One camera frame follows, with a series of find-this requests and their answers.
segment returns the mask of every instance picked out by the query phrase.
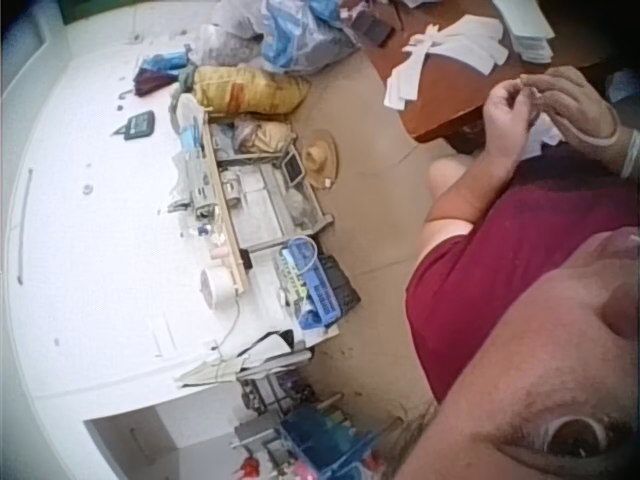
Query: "straw hat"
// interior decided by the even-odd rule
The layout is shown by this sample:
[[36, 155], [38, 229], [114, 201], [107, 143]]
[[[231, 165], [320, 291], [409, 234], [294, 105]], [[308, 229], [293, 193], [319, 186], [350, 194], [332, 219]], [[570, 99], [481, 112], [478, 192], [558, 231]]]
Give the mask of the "straw hat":
[[316, 188], [330, 188], [338, 175], [338, 155], [333, 137], [327, 130], [311, 133], [302, 153], [307, 181]]

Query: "brown floor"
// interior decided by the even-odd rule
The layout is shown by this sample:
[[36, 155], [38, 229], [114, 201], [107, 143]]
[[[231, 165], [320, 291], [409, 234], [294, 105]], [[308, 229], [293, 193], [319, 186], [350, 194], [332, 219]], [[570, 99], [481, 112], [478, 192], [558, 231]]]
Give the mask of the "brown floor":
[[413, 142], [383, 96], [360, 52], [316, 76], [294, 117], [302, 145], [318, 128], [336, 140], [338, 180], [319, 193], [336, 221], [321, 238], [362, 297], [304, 373], [320, 394], [344, 392], [342, 406], [367, 427], [412, 417], [431, 402], [404, 315], [404, 288], [430, 204], [429, 163], [453, 153], [444, 141]]

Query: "eye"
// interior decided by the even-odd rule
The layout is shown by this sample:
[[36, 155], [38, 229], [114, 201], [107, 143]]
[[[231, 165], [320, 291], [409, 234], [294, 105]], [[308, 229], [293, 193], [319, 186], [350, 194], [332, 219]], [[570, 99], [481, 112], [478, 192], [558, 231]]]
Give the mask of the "eye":
[[631, 424], [606, 418], [566, 416], [518, 427], [498, 449], [521, 465], [565, 478], [621, 477], [637, 471], [636, 433]]
[[609, 439], [606, 427], [590, 418], [564, 417], [545, 428], [543, 451], [562, 457], [589, 458], [604, 453]]

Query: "yellow bag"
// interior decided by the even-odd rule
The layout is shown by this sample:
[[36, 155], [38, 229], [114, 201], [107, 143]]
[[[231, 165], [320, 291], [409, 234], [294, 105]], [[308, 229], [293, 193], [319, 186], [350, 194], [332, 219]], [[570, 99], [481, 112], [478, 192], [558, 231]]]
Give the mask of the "yellow bag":
[[199, 67], [193, 95], [215, 113], [290, 113], [305, 99], [309, 82], [249, 67]]

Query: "calculator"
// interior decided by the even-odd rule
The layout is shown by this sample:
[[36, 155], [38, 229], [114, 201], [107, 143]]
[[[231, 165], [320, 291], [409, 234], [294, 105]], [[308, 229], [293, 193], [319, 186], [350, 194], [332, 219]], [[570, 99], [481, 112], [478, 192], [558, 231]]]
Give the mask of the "calculator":
[[127, 120], [127, 123], [113, 132], [114, 135], [124, 135], [125, 140], [148, 137], [153, 133], [156, 116], [153, 110], [139, 113]]

